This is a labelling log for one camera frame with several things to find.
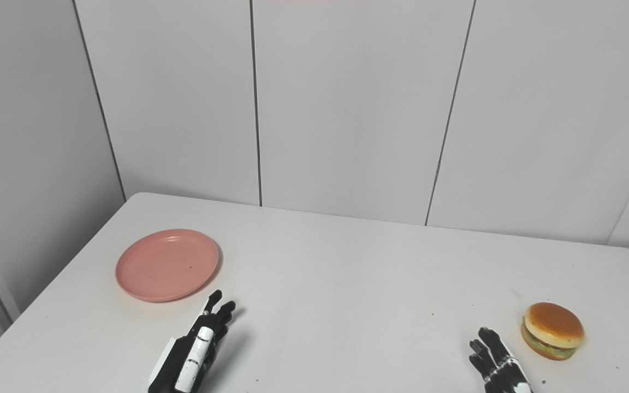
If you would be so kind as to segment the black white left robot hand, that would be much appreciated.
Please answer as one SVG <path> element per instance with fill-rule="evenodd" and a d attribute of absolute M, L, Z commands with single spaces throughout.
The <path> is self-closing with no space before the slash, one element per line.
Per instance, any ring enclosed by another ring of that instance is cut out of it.
<path fill-rule="evenodd" d="M 199 391 L 236 309 L 229 301 L 214 311 L 222 297 L 219 289 L 210 294 L 189 332 L 168 341 L 150 375 L 148 392 Z"/>

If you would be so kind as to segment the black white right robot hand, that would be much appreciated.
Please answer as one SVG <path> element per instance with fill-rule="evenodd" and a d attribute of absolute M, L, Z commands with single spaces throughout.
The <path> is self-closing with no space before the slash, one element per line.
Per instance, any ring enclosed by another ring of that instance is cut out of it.
<path fill-rule="evenodd" d="M 485 392 L 533 392 L 521 364 L 496 331 L 480 327 L 469 346 L 469 361 L 484 381 Z"/>

